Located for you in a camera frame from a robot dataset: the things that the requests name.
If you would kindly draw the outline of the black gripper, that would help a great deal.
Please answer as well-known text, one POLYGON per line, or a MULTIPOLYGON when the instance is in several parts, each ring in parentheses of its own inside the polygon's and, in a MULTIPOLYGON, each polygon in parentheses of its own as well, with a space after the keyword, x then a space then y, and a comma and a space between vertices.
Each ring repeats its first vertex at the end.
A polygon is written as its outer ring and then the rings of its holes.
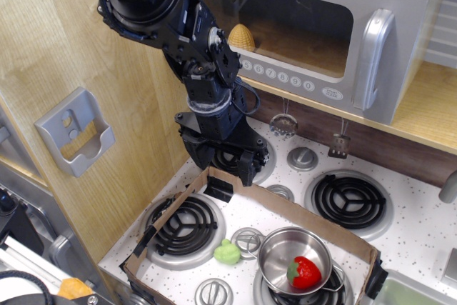
POLYGON ((209 104, 205 111, 175 115, 184 146, 197 167, 206 169, 217 151, 229 153, 237 159, 242 184, 252 185, 269 153, 266 140, 247 123, 247 112, 245 99, 232 99, 218 108, 209 104))

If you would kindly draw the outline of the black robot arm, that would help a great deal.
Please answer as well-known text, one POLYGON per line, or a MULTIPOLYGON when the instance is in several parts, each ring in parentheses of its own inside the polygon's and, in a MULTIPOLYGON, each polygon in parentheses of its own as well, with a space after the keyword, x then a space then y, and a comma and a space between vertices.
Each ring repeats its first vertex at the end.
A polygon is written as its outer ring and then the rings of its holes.
POLYGON ((189 110, 177 114, 180 135, 195 164, 205 169, 224 155, 250 186, 269 158, 265 139, 246 120, 251 114, 238 77, 240 56, 202 0, 99 0, 104 22, 120 36, 160 49, 185 86, 189 110))

